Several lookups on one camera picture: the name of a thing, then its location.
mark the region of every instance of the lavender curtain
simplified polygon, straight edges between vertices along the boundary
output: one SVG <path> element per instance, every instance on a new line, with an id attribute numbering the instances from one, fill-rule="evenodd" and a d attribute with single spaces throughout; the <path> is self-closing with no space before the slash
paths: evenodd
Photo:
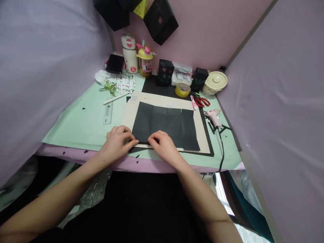
<path id="1" fill-rule="evenodd" d="M 92 1 L 0 2 L 0 187 L 93 84 L 111 52 Z"/>
<path id="2" fill-rule="evenodd" d="M 218 94 L 286 242 L 323 242 L 324 2 L 280 0 Z"/>

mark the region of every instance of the hand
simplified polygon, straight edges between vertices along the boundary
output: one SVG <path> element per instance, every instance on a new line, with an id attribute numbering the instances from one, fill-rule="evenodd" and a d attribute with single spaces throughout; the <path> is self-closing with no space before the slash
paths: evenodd
<path id="1" fill-rule="evenodd" d="M 129 139 L 129 143 L 124 145 L 124 140 Z M 107 141 L 95 155 L 101 163 L 103 168 L 125 155 L 132 147 L 138 144 L 131 130 L 126 126 L 113 127 L 111 132 L 107 133 Z"/>
<path id="2" fill-rule="evenodd" d="M 159 157 L 175 168 L 179 163 L 185 162 L 175 147 L 172 138 L 166 132 L 157 131 L 147 140 Z"/>

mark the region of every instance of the scissors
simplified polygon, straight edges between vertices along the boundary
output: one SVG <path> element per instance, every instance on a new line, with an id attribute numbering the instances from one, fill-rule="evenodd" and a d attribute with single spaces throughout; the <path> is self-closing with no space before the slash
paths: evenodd
<path id="1" fill-rule="evenodd" d="M 200 97 L 200 95 L 198 95 L 198 94 L 196 94 L 195 92 L 192 92 L 192 91 L 190 92 L 190 94 L 195 97 L 195 102 L 196 102 L 198 107 L 202 108 L 202 107 L 205 107 L 205 105 L 210 106 L 210 102 L 208 100 L 206 100 L 205 98 Z"/>

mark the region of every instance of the tape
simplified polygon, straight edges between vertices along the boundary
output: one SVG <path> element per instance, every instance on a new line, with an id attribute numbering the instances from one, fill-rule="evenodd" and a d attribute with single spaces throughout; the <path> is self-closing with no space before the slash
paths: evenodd
<path id="1" fill-rule="evenodd" d="M 181 98 L 186 98 L 191 91 L 191 88 L 188 84 L 178 83 L 175 87 L 175 94 Z"/>

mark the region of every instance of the mint green desk mat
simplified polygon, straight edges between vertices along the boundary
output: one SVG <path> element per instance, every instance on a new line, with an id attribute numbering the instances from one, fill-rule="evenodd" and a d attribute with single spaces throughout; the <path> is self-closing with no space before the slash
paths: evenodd
<path id="1" fill-rule="evenodd" d="M 135 81 L 136 88 L 134 89 L 139 92 L 143 88 L 145 79 L 140 74 L 136 74 Z M 115 100 L 113 102 L 111 124 L 103 125 L 106 106 L 102 103 L 111 99 L 112 96 L 108 91 L 99 91 L 101 87 L 97 83 L 93 84 L 79 99 L 66 108 L 43 139 L 43 142 L 64 147 L 99 151 L 106 141 L 107 132 L 111 131 L 114 126 L 120 125 L 126 105 L 126 96 Z M 220 109 L 215 96 L 208 98 L 208 100 L 211 105 L 208 108 L 204 107 L 204 111 Z M 228 126 L 222 112 L 219 121 Z M 222 148 L 218 131 L 213 134 L 208 124 L 207 127 L 215 154 L 214 157 L 189 153 L 181 153 L 181 155 L 191 165 L 219 168 L 222 159 Z M 241 162 L 241 157 L 232 132 L 226 129 L 222 133 L 222 139 L 225 151 L 222 169 L 235 169 Z M 138 154 L 138 152 L 130 153 L 129 156 L 137 156 Z M 161 160 L 151 149 L 141 151 L 139 157 Z"/>

